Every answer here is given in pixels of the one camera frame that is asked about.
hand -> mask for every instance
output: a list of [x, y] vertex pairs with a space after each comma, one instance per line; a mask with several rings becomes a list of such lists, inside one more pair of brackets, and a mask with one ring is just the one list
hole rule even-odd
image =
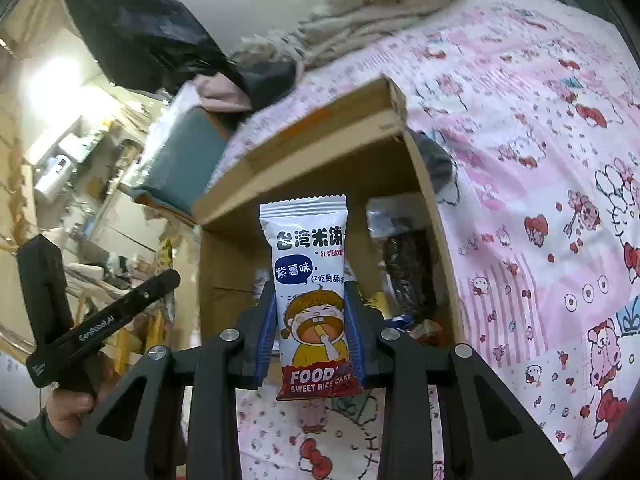
[[113, 361], [103, 353], [100, 353], [100, 357], [102, 359], [102, 383], [98, 388], [95, 402], [89, 394], [79, 394], [62, 388], [55, 389], [47, 399], [45, 408], [47, 417], [53, 429], [66, 438], [74, 436], [82, 426], [80, 416], [89, 413], [100, 404], [120, 380], [120, 375], [113, 370]]

blue gripper pad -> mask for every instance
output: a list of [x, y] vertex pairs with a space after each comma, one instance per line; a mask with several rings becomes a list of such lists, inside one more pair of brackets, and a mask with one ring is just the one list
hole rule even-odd
[[267, 282], [264, 286], [258, 302], [258, 309], [264, 312], [264, 318], [258, 334], [258, 344], [255, 348], [255, 379], [258, 384], [262, 384], [269, 371], [269, 361], [277, 326], [276, 294], [273, 282]]
[[356, 311], [353, 307], [352, 294], [358, 294], [356, 286], [350, 283], [344, 283], [344, 331], [347, 336], [347, 346], [349, 348], [349, 359], [353, 366], [353, 373], [358, 378], [360, 384], [363, 383], [365, 377], [364, 367], [364, 350], [360, 330], [358, 329], [358, 319]]

red package bottom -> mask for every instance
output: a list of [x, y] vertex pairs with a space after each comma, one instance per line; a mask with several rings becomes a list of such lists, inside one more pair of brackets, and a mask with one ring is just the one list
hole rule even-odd
[[350, 362], [319, 362], [309, 366], [282, 367], [282, 387], [276, 400], [346, 397], [362, 393]]

bed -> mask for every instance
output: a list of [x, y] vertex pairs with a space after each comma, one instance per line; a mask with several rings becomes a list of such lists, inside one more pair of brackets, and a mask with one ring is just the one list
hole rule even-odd
[[[465, 338], [576, 474], [625, 416], [640, 377], [640, 71], [616, 28], [579, 9], [454, 0], [308, 73], [241, 125], [210, 184], [381, 73], [410, 97], [408, 126], [454, 161], [438, 198]], [[287, 403], [284, 415], [274, 393], [270, 384], [238, 393], [245, 478], [375, 478], [381, 392], [356, 406]], [[290, 431], [276, 429], [286, 418]], [[343, 447], [338, 434], [359, 444]], [[327, 476], [300, 454], [309, 438], [332, 458]], [[424, 460], [441, 478], [442, 450]]]

white snack wrapper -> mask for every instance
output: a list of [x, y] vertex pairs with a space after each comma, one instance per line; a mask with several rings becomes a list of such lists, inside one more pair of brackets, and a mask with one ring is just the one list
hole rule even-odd
[[344, 330], [344, 195], [262, 204], [271, 245], [283, 387], [278, 399], [355, 395]]

